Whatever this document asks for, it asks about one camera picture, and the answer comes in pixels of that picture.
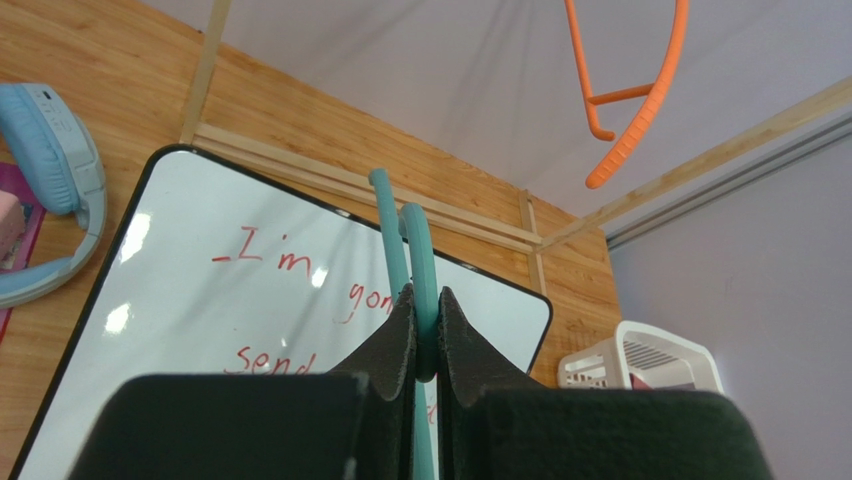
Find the orange plastic hanger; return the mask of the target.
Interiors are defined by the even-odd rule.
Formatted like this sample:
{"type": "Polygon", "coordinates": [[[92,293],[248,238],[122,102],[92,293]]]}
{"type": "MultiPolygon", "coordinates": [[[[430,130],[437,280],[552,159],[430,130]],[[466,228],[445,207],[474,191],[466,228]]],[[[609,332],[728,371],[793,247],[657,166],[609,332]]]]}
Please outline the orange plastic hanger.
{"type": "Polygon", "coordinates": [[[565,0],[563,4],[589,131],[594,138],[613,144],[585,179],[585,186],[594,190],[604,186],[621,169],[656,119],[680,62],[688,28],[690,2],[688,0],[674,2],[670,37],[655,80],[651,83],[600,94],[596,94],[592,86],[575,2],[565,0]],[[615,132],[601,126],[598,116],[599,106],[637,98],[641,98],[643,103],[621,135],[616,135],[615,132]]]}

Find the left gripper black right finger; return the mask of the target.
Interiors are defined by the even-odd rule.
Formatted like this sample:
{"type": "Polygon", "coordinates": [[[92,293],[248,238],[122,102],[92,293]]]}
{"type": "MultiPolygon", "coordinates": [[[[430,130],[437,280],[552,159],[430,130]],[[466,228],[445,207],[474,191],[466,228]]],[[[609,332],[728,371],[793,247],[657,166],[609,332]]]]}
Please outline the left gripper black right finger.
{"type": "Polygon", "coordinates": [[[443,479],[768,479],[753,430],[711,392],[551,389],[439,299],[443,479]]]}

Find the teal plastic hanger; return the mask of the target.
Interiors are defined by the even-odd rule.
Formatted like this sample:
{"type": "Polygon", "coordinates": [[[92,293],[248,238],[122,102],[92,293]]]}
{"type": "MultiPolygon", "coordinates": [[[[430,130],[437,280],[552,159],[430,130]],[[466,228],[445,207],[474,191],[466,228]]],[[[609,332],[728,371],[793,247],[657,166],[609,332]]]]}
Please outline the teal plastic hanger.
{"type": "Polygon", "coordinates": [[[385,169],[372,170],[368,181],[376,195],[391,293],[398,295],[404,286],[413,287],[417,328],[413,477],[436,479],[438,447],[431,438],[426,390],[439,360],[439,294],[430,228],[419,204],[396,207],[385,169]]]}

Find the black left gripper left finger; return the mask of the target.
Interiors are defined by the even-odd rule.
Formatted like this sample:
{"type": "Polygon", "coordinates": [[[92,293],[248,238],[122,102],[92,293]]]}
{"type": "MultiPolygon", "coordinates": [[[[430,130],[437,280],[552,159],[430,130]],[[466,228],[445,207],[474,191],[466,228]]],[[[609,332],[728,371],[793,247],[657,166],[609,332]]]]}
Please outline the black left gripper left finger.
{"type": "Polygon", "coordinates": [[[411,479],[414,292],[324,374],[147,375],[97,418],[74,479],[411,479]]]}

